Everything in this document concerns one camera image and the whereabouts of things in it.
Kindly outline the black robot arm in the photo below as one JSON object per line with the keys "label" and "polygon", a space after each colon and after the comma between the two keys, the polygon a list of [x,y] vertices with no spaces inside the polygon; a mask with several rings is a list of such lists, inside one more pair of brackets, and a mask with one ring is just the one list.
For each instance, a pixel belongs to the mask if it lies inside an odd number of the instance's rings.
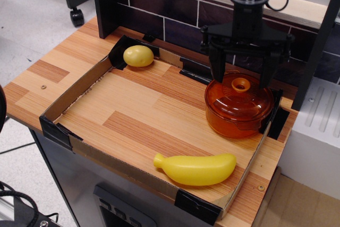
{"label": "black robot arm", "polygon": [[273,29],[263,22],[269,0],[231,0],[230,23],[203,26],[201,49],[209,56],[212,78],[222,82],[227,55],[253,56],[262,59],[260,88],[266,88],[278,68],[291,55],[295,37]]}

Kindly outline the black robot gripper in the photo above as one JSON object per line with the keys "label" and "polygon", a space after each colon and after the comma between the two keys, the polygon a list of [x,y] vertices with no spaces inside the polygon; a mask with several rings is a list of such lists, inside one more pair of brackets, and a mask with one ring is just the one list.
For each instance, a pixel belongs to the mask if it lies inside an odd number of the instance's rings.
{"label": "black robot gripper", "polygon": [[201,50],[209,54],[211,75],[219,83],[225,75],[226,55],[263,57],[260,88],[267,88],[282,61],[291,55],[294,36],[267,26],[262,4],[234,4],[229,23],[203,26]]}

